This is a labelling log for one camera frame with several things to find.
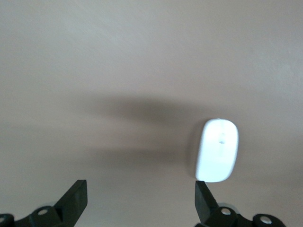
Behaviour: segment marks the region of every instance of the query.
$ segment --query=white computer mouse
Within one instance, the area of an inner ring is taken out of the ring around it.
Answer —
[[[237,127],[225,119],[206,122],[198,151],[196,179],[205,182],[226,180],[232,173],[238,152]]]

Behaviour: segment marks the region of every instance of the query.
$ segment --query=black plastic arm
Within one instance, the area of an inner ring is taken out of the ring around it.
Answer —
[[[285,227],[268,214],[257,214],[250,221],[230,207],[220,207],[204,181],[196,181],[195,206],[201,221],[195,227]]]
[[[0,214],[0,227],[73,227],[86,205],[86,180],[77,180],[53,207],[38,208],[18,221],[11,214]]]

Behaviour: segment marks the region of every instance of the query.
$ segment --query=black clamp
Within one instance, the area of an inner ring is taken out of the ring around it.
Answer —
[[[0,227],[73,227],[86,205],[86,180],[78,180],[53,207],[40,207],[18,221],[11,214],[0,214]]]
[[[196,181],[195,206],[201,221],[196,227],[286,227],[268,214],[257,214],[250,221],[230,207],[219,206],[204,181]]]

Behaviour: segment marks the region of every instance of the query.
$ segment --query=mouse scroll button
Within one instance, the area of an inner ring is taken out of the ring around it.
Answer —
[[[221,133],[219,136],[219,143],[224,144],[226,143],[226,135],[225,133]]]

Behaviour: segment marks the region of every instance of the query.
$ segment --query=clip jaw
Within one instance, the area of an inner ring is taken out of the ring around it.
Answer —
[[[86,205],[86,180],[77,180],[53,207],[38,208],[18,221],[11,214],[0,214],[0,227],[73,227]]]
[[[196,181],[195,207],[201,221],[195,227],[286,227],[268,214],[257,214],[250,221],[229,207],[220,207],[204,181]]]

